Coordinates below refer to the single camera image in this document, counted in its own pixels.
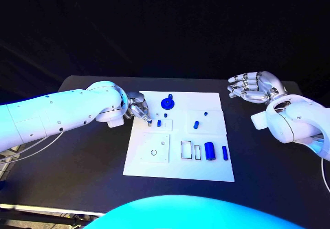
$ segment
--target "blue knob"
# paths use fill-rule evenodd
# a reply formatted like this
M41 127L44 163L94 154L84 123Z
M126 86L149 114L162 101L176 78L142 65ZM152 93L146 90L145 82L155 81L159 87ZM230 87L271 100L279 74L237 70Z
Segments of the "blue knob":
M195 129L198 129L199 121L195 122Z
M175 107L175 101L173 101L173 96L169 94L169 97L162 100L160 106L166 109L170 110Z

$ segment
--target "cable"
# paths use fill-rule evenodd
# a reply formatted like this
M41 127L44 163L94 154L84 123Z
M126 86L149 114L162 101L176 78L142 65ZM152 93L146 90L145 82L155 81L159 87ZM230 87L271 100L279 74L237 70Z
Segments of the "cable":
M15 161L9 161L9 162L3 162L3 163L0 163L0 165L6 165L6 164L9 164L9 163L12 163L12 162L16 162L16 161L21 161L21 160L23 160L23 159L26 159L28 157L31 157L31 156L34 156L35 154L38 154L39 152L42 152L54 143L55 143L55 141L58 140L58 138L61 137L61 135L55 138L55 140L41 149L41 150L38 150L32 155L29 155L29 156L26 156L26 157L23 157L23 158L19 158L18 160L15 160Z
M329 192L330 192L329 184L328 184L326 177L325 177L325 166L323 166L323 161L325 161L325 160L322 159L322 177L323 177L323 181L325 181L326 187L328 187Z
M15 157L16 155L25 153L32 147L35 147L44 140L47 140L48 137L45 137L39 142L36 142L32 146L29 146L26 149L23 149L22 151L19 151L16 154L8 156L6 158L2 158L0 161Z

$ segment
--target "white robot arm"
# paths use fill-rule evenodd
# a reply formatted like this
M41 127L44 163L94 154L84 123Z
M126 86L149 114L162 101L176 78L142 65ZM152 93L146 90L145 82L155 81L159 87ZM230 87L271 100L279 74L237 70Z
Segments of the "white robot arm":
M251 116L256 128L268 127L283 143L306 145L330 161L330 109L303 96L289 94L270 72L241 74L228 81L240 81L228 86L231 97L268 105L264 112Z
M124 124L123 116L150 121L142 93L126 93L109 81L0 106L0 152L13 146L87 125L94 119L110 127Z

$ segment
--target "rectangular cutout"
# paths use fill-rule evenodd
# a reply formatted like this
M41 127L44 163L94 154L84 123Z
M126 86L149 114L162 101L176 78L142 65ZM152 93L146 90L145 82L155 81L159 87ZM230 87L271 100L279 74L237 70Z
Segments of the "rectangular cutout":
M195 145L195 160L201 159L201 145Z
M181 157L185 159L194 159L192 142L191 141L182 141L181 142Z

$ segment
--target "blue object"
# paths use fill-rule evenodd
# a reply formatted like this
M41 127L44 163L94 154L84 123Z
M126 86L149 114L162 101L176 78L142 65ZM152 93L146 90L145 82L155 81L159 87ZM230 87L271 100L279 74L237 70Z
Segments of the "blue object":
M110 227L303 229L284 219L243 205L205 197L181 195L149 197L124 204L91 222L85 229Z
M199 121L195 122L195 129L198 129Z
M160 105L166 110L170 110L175 107L175 101L173 101L172 94L169 94L169 98L162 100Z
M227 147L222 147L224 160L228 161Z
M208 142L205 144L205 155L207 155L207 160L214 161L215 160L215 146L212 142Z

